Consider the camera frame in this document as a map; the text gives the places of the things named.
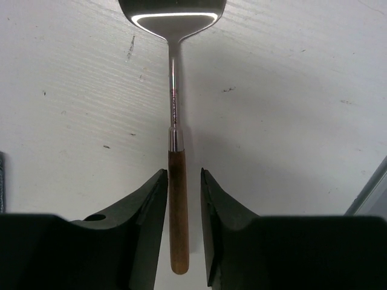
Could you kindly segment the metal spatula with wooden handle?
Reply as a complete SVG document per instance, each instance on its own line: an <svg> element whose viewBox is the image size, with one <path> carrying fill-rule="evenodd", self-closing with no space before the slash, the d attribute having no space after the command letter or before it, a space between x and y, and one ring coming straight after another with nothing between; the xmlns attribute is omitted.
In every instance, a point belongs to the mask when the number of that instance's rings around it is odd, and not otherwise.
<svg viewBox="0 0 387 290"><path fill-rule="evenodd" d="M168 145L169 244L171 269L182 275L189 269L187 173L180 94L181 44L213 26L223 15L225 1L120 1L128 21L168 45L170 127Z"/></svg>

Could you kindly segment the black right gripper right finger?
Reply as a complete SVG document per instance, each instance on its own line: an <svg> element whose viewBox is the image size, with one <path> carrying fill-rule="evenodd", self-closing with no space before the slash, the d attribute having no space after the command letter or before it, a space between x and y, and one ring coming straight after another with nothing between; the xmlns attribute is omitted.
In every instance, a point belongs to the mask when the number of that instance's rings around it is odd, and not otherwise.
<svg viewBox="0 0 387 290"><path fill-rule="evenodd" d="M372 216L259 216L201 171L212 289L385 289L386 221Z"/></svg>

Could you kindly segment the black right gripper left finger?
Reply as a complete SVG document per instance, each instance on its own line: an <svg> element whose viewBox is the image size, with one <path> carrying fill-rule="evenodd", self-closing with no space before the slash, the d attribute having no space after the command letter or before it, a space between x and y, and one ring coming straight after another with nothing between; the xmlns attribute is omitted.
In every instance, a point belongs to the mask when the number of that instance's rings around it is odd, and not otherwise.
<svg viewBox="0 0 387 290"><path fill-rule="evenodd" d="M1 215L2 289L153 289L167 171L83 220Z"/></svg>

